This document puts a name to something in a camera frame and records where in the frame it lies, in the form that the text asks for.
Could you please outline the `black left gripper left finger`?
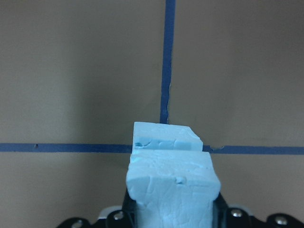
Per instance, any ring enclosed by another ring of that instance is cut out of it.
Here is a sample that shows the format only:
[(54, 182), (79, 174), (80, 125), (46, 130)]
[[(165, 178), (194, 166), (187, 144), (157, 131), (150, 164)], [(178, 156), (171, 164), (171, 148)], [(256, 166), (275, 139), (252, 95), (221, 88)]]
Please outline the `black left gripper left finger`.
[(121, 211), (123, 228), (137, 228), (137, 204), (135, 200), (131, 199), (128, 190), (125, 191)]

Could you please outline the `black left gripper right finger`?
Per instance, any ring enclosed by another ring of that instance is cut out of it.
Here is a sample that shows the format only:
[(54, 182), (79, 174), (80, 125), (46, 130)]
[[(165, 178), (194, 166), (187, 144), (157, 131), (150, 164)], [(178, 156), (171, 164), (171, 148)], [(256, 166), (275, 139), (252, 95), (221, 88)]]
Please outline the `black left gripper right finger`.
[(212, 228), (225, 228), (225, 213), (228, 209), (228, 204), (224, 200), (221, 193), (213, 201), (212, 208)]

